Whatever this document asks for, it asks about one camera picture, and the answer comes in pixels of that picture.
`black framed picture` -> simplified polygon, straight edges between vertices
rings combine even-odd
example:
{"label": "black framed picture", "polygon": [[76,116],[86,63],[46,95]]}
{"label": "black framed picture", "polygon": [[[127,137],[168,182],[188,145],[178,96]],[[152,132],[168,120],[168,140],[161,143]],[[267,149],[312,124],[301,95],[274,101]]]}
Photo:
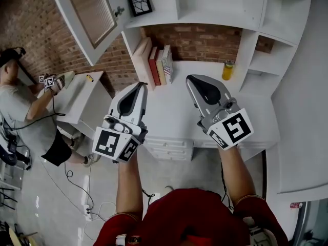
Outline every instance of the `black framed picture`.
{"label": "black framed picture", "polygon": [[134,16],[153,12],[149,0],[129,0],[129,4]]}

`man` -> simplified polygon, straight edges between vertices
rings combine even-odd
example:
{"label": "man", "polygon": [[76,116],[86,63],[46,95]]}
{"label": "man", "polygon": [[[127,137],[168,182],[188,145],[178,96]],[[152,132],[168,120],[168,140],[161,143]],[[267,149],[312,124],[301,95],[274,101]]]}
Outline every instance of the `man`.
{"label": "man", "polygon": [[117,214],[104,224],[94,246],[288,245],[267,203],[255,195],[238,149],[219,148],[219,153],[233,214],[216,193],[178,189],[150,204],[141,220],[142,187],[134,155],[119,164]]}
{"label": "man", "polygon": [[18,59],[19,54],[13,49],[5,50],[0,56],[0,113],[4,118],[2,127],[8,134],[19,136],[24,145],[36,155],[56,166],[65,161],[86,167],[94,163],[92,155],[83,157],[70,149],[69,145],[73,145],[74,141],[66,137],[64,141],[54,118],[49,116],[47,105],[53,94],[60,91],[58,86],[54,85],[51,87],[52,92],[47,89],[37,98],[35,94],[44,88],[44,84],[29,87],[23,84],[17,78]]}

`white wall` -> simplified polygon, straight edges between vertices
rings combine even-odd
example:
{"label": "white wall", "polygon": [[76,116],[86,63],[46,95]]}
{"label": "white wall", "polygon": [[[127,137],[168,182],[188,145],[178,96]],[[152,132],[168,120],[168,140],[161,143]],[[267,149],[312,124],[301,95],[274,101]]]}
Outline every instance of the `white wall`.
{"label": "white wall", "polygon": [[328,185],[328,0],[312,0],[302,40],[273,104],[281,135],[280,192],[308,189],[298,200],[328,197],[308,192],[322,193]]}

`yellow jar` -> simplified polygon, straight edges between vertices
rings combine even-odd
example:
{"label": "yellow jar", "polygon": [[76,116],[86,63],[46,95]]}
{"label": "yellow jar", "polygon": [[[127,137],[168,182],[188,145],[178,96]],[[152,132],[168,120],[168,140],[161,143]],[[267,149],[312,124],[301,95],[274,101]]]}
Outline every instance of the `yellow jar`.
{"label": "yellow jar", "polygon": [[234,63],[232,61],[226,61],[224,63],[222,79],[229,80],[232,76],[233,68],[234,68]]}

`gray t-shirt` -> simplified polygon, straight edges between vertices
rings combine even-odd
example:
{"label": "gray t-shirt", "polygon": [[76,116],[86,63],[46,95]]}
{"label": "gray t-shirt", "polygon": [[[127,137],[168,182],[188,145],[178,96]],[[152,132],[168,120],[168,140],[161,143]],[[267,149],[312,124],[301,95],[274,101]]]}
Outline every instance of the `gray t-shirt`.
{"label": "gray t-shirt", "polygon": [[[26,115],[35,100],[37,97],[20,80],[15,86],[0,86],[0,112],[11,128],[20,128],[34,121],[27,120]],[[35,120],[49,114],[48,110],[45,110]],[[29,149],[42,156],[52,146],[56,131],[57,127],[53,117],[48,117],[24,129],[14,130],[13,133],[18,135]]]}

